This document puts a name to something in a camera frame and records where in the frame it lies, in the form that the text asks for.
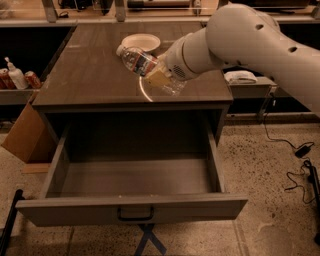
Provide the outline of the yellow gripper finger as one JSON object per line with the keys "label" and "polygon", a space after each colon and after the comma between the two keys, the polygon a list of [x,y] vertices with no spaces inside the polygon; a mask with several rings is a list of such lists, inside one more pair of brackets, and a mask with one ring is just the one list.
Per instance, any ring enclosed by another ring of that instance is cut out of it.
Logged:
{"label": "yellow gripper finger", "polygon": [[164,65],[158,65],[145,76],[144,80],[153,87],[166,86],[171,83],[170,72]]}

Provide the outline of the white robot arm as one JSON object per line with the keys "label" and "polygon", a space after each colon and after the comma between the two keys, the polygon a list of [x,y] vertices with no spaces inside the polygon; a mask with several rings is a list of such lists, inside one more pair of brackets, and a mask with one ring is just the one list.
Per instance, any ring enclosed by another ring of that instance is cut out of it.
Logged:
{"label": "white robot arm", "polygon": [[204,28],[174,42],[146,81],[165,86],[174,79],[190,80],[225,65],[273,78],[320,115],[320,51],[290,39],[272,17],[243,4],[219,8]]}

